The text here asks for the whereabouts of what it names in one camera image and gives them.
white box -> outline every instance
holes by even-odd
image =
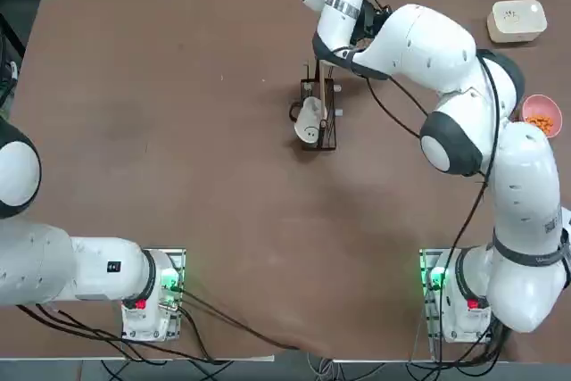
[[[498,43],[529,42],[547,29],[543,6],[536,0],[496,2],[487,21],[490,39]]]

floor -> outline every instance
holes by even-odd
[[[21,38],[27,43],[33,21],[36,17],[39,0],[0,0],[0,10]],[[123,365],[122,362],[109,362],[112,370],[117,370]],[[344,364],[343,369],[347,379],[353,380],[362,374],[366,374],[375,365],[371,364]],[[558,365],[523,365],[523,364],[499,364],[485,379],[489,381],[542,381],[569,379],[571,368]],[[146,381],[146,380],[198,380],[203,374],[197,371],[187,361],[170,362],[164,367],[149,367],[144,364],[130,364],[123,372],[121,379]],[[444,372],[441,380],[457,380],[463,377],[456,371]],[[44,360],[44,361],[0,361],[0,379],[3,381],[27,381],[37,379],[58,379],[60,381],[102,381],[109,379],[99,360],[86,360],[83,365],[73,360]],[[296,381],[312,380],[311,372],[306,356],[301,352],[284,352],[276,357],[276,361],[247,362],[241,361],[220,374],[217,379],[231,380],[268,380],[273,381]],[[409,380],[409,376],[401,363],[387,365],[381,372],[370,380],[391,379]]]
[[[122,362],[108,362],[111,370],[121,368]],[[353,380],[366,374],[376,365],[371,364],[344,364],[343,372],[347,380]],[[554,365],[533,364],[498,364],[498,366],[486,377],[487,381],[560,381],[569,377],[569,367]],[[187,361],[173,361],[163,367],[149,367],[144,364],[132,363],[120,373],[124,381],[194,381],[203,378]],[[276,361],[270,362],[245,362],[240,361],[232,365],[227,371],[217,376],[219,381],[238,380],[272,380],[272,381],[311,381],[315,376],[311,372],[306,357],[300,352],[285,352],[277,356]],[[28,381],[37,379],[57,379],[58,381],[106,381],[110,376],[104,371],[99,360],[87,360],[84,362],[79,373],[79,363],[70,360],[57,361],[15,361],[0,362],[0,379],[3,381]],[[464,377],[457,371],[443,372],[442,381],[460,380]],[[388,364],[382,371],[370,381],[411,380],[401,363]]]

orange bowl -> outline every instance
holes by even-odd
[[[529,122],[530,118],[539,115],[550,118],[553,121],[549,133],[545,133],[548,138],[553,138],[559,134],[563,127],[563,115],[559,106],[546,95],[530,95],[526,98],[521,108],[521,120]]]

tabletop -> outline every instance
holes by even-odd
[[[379,1],[453,18],[480,47],[520,65],[527,95],[549,95],[571,117],[569,0],[539,0],[549,27],[513,47],[487,36],[499,0]],[[44,169],[26,217],[74,236],[185,247],[186,285],[266,335],[338,359],[407,360],[422,305],[418,249],[451,245],[480,184],[431,167],[362,79],[339,70],[337,150],[301,150],[287,111],[317,20],[301,0],[42,0],[12,114]],[[435,94],[399,81],[434,106]],[[420,127],[422,114],[391,82],[374,87]],[[564,124],[552,141],[567,207],[570,137]],[[460,244],[491,236],[487,197]],[[109,302],[62,307],[90,326],[120,329]],[[506,358],[571,362],[559,344],[571,335],[570,310],[563,293],[536,332],[513,335]],[[0,313],[0,357],[116,355],[15,309]],[[213,355],[277,351],[195,316]],[[419,360],[430,358],[421,325]],[[167,345],[198,354],[190,331]]]

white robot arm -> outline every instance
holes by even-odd
[[[491,244],[453,254],[449,271],[455,275],[439,291],[451,302],[442,308],[443,333],[450,341],[474,341],[491,311],[513,330],[533,331],[567,282],[563,253],[568,243],[547,138],[532,125],[509,121],[524,93],[520,69],[501,54],[476,50],[458,23],[423,6],[397,9],[361,49],[349,41],[363,0],[303,2],[320,13],[312,41],[320,60],[369,79],[403,74],[437,92],[439,102],[419,133],[420,147],[433,166],[449,174],[472,176],[488,168],[496,112],[477,54],[483,57],[500,106],[491,175],[495,228]],[[448,255],[438,261],[441,269]]]
[[[122,300],[129,339],[168,339],[177,308],[165,286],[179,286],[169,256],[120,238],[70,237],[20,219],[40,181],[36,148],[0,119],[0,306]]]

